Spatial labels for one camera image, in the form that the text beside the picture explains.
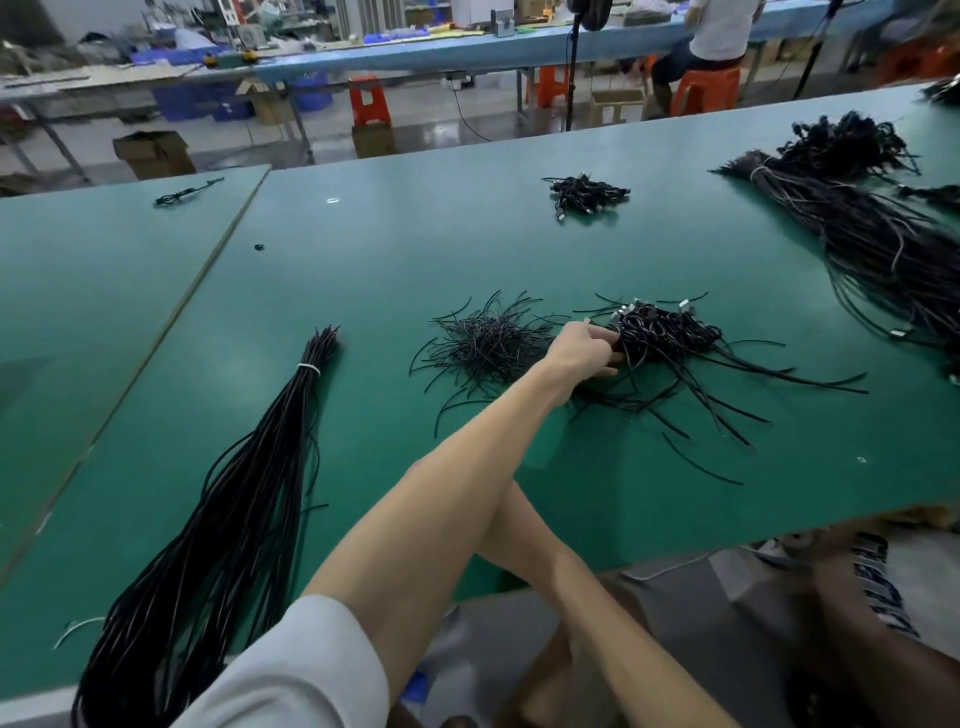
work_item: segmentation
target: white zip tie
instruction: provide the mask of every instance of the white zip tie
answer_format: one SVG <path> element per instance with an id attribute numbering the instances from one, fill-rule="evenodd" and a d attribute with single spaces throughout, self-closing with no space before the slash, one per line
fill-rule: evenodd
<path id="1" fill-rule="evenodd" d="M 95 622 L 95 621 L 107 621 L 107 618 L 106 618 L 106 617 L 94 617 L 94 618 L 92 618 L 92 619 L 84 619 L 84 621 L 79 621 L 79 622 L 77 622 L 76 624 L 71 625 L 70 628 L 67 629 L 67 631 L 64 632 L 64 633 L 60 636 L 60 639 L 57 640 L 57 643 L 54 645 L 54 649 L 57 649 L 61 644 L 63 644 L 63 641 L 64 641 L 66 638 L 68 638 L 71 634 L 73 634 L 73 632 L 74 632 L 75 630 L 78 630 L 78 629 L 80 629 L 81 627 L 83 627 L 84 625 L 86 625 L 86 624 L 91 624 L 91 623 L 93 623 L 93 622 Z"/>

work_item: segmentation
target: blue table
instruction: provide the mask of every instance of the blue table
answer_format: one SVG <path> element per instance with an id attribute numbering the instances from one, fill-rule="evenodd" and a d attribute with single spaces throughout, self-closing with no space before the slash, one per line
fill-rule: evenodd
<path id="1" fill-rule="evenodd" d="M 751 40 L 813 36 L 823 30 L 826 0 L 774 0 L 754 26 Z M 841 10 L 829 26 L 832 36 L 851 35 L 890 17 L 894 0 L 862 0 Z M 317 71 L 498 71 L 569 61 L 569 27 L 544 28 L 511 37 L 472 36 L 394 43 L 343 51 L 299 54 L 264 60 L 255 72 L 274 83 Z M 577 48 L 582 62 L 642 56 L 670 48 L 684 37 L 683 17 L 669 23 L 630 28 L 608 27 L 583 33 Z"/>

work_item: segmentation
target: seated worker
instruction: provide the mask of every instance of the seated worker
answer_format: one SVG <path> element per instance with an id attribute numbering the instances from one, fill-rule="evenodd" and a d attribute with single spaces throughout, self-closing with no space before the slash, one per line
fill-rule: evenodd
<path id="1" fill-rule="evenodd" d="M 670 115 L 673 91 L 670 84 L 679 81 L 687 71 L 718 71 L 740 65 L 747 52 L 750 29 L 760 19 L 766 0 L 690 0 L 684 25 L 694 30 L 692 40 L 686 38 L 654 63 L 650 71 L 654 96 Z"/>
<path id="2" fill-rule="evenodd" d="M 519 686 L 507 725 L 609 728 L 564 699 L 589 659 L 638 728 L 736 723 L 650 636 L 644 618 L 549 529 L 514 482 L 540 425 L 573 388 L 616 374 L 617 333 L 569 322 L 546 356 L 415 463 L 350 530 L 283 619 L 224 670 L 175 728 L 390 728 L 391 706 L 449 607 L 474 553 L 530 584 L 563 629 Z M 596 478 L 608 477 L 597 459 Z"/>

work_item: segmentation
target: orange plastic stool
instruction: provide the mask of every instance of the orange plastic stool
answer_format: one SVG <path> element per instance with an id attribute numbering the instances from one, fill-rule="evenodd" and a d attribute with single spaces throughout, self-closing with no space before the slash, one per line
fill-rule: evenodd
<path id="1" fill-rule="evenodd" d="M 566 86 L 570 83 L 570 67 L 564 66 L 564 79 L 557 81 L 556 65 L 545 65 L 540 67 L 540 77 L 534 84 L 534 90 L 537 93 L 537 108 L 549 109 L 553 106 L 553 100 L 558 96 L 566 97 Z M 530 101 L 530 85 L 527 84 L 527 94 L 525 100 Z"/>
<path id="2" fill-rule="evenodd" d="M 376 81 L 373 74 L 350 76 L 351 81 Z M 369 91 L 373 100 L 369 104 L 363 103 L 363 91 Z M 390 124 L 390 110 L 387 109 L 387 98 L 383 95 L 383 88 L 351 88 L 350 105 L 353 107 L 353 126 L 366 126 L 372 121 L 384 121 Z"/>
<path id="3" fill-rule="evenodd" d="M 910 79 L 939 79 L 960 70 L 955 49 L 915 38 L 887 51 L 876 67 L 874 86 Z"/>
<path id="4" fill-rule="evenodd" d="M 740 66 L 720 71 L 687 71 L 674 94 L 671 116 L 725 111 L 736 106 Z"/>

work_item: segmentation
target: green workbench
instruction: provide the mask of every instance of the green workbench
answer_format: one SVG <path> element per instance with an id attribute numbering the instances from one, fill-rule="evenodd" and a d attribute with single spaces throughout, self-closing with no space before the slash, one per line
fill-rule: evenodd
<path id="1" fill-rule="evenodd" d="M 729 339 L 788 345 L 743 355 L 824 380 L 870 373 L 871 394 L 859 396 L 692 364 L 716 396 L 775 423 L 732 416 L 750 450 L 689 393 L 663 406 L 694 439 L 675 438 L 684 452 L 742 487 L 694 470 L 651 417 L 552 415 L 516 479 L 594 568 L 955 496 L 960 399 L 938 358 L 865 330 L 834 299 L 815 241 L 748 184 L 707 171 L 774 151 L 794 121 L 858 109 L 897 122 L 924 183 L 956 182 L 960 113 L 916 99 L 902 87 L 270 174 L 0 593 L 0 695 L 77 679 L 98 630 L 54 652 L 64 626 L 103 615 L 180 530 L 213 459 L 259 420 L 328 323 L 342 326 L 343 350 L 324 372 L 314 501 L 330 505 L 309 516 L 298 586 L 436 444 L 452 381 L 424 394 L 429 375 L 407 374 L 437 333 L 428 320 L 497 289 L 544 298 L 541 314 L 593 307 L 594 292 L 709 291 L 698 314 Z M 540 178 L 581 171 L 631 187 L 630 202 L 559 224 Z M 441 436 L 469 410 L 447 413 Z M 457 596 L 501 586 L 476 563 Z"/>
<path id="2" fill-rule="evenodd" d="M 267 170 L 0 201 L 0 582 Z"/>

